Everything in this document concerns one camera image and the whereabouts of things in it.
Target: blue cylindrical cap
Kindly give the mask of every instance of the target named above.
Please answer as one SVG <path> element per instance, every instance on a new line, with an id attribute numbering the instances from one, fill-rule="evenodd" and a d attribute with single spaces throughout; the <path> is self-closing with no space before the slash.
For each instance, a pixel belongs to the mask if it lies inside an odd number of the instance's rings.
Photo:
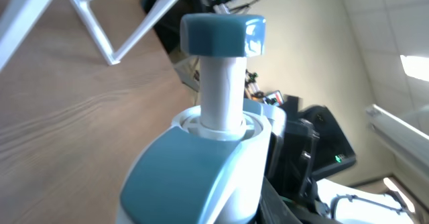
<path id="1" fill-rule="evenodd" d="M 180 46 L 191 55 L 252 57 L 263 54 L 265 18 L 260 15 L 194 13 L 180 24 Z"/>

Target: light fixture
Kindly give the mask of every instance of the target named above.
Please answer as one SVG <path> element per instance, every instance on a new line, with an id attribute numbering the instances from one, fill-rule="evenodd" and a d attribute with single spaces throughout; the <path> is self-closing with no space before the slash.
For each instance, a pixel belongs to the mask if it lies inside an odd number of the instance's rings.
<path id="1" fill-rule="evenodd" d="M 429 81 L 429 58 L 401 55 L 401 61 L 408 76 Z"/>
<path id="2" fill-rule="evenodd" d="M 409 198 L 399 190 L 399 188 L 393 183 L 389 178 L 383 179 L 384 184 L 392 191 L 396 191 L 400 194 L 402 199 L 405 201 L 405 204 L 407 204 L 408 210 L 410 210 L 412 213 L 416 212 L 416 209 L 414 208 L 413 202 L 409 200 Z"/>

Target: ceiling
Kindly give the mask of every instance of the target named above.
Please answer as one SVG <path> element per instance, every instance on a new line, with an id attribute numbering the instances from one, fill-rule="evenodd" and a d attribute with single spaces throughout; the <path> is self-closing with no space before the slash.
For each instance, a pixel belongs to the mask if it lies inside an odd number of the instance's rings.
<path id="1" fill-rule="evenodd" d="M 429 82 L 400 59 L 429 57 L 429 0 L 344 0 L 377 104 L 429 134 Z"/>

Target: white shaft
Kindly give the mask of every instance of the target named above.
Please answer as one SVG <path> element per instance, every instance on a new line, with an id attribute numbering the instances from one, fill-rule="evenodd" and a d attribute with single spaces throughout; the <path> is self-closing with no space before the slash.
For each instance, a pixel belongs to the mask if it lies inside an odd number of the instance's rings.
<path id="1" fill-rule="evenodd" d="M 246 58 L 200 57 L 203 126 L 217 131 L 240 128 L 246 64 Z"/>

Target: wood grain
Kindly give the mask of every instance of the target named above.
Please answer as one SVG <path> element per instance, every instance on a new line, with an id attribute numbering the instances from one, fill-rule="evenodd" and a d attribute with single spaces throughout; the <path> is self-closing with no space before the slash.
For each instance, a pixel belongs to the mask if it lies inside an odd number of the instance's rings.
<path id="1" fill-rule="evenodd" d="M 116 48 L 144 18 L 138 0 L 91 7 Z M 0 73 L 0 223 L 114 223 L 132 161 L 189 106 L 153 31 L 107 66 L 54 0 Z"/>

